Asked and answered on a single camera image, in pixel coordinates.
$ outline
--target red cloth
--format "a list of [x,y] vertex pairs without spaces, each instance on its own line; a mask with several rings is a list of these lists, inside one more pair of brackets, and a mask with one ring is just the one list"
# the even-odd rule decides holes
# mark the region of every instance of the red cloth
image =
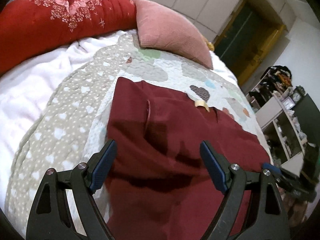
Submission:
[[84,37],[137,27],[131,0],[14,0],[0,14],[0,74]]
[[[108,138],[117,142],[106,181],[117,240],[197,240],[211,223],[223,195],[214,188],[199,146],[208,140],[244,170],[260,171],[269,157],[255,135],[213,107],[196,108],[185,93],[119,78]],[[239,232],[246,192],[233,232]]]

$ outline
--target blue patch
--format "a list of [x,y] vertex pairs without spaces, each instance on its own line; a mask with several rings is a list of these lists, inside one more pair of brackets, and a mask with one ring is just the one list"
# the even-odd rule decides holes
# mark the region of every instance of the blue patch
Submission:
[[216,88],[216,86],[210,80],[207,80],[205,82],[205,85],[209,88]]

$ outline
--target pink pillow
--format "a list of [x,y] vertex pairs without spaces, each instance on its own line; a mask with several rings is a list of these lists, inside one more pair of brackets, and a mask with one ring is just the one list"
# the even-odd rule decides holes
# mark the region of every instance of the pink pillow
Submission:
[[134,2],[142,47],[167,50],[213,69],[201,33],[183,15],[152,1]]

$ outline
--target bed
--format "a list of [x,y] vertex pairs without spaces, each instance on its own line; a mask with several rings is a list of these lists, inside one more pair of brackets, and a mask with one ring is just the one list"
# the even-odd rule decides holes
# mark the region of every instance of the bed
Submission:
[[[28,211],[48,165],[57,171],[72,169],[103,146],[119,77],[205,101],[257,135],[269,154],[235,76],[213,52],[210,55],[214,70],[169,52],[141,48],[136,30],[117,31],[30,58],[2,76],[0,207],[17,231],[25,236]],[[107,221],[106,196],[105,188],[94,195]],[[71,192],[68,200],[77,231],[83,233]]]

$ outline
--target embroidered star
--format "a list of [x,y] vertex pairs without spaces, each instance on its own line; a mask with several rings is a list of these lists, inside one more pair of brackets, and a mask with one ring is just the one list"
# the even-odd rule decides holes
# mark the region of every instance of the embroidered star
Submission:
[[99,24],[101,24],[101,27],[103,27],[103,28],[104,28],[104,20],[102,20],[102,18],[100,18],[100,22],[99,22]]

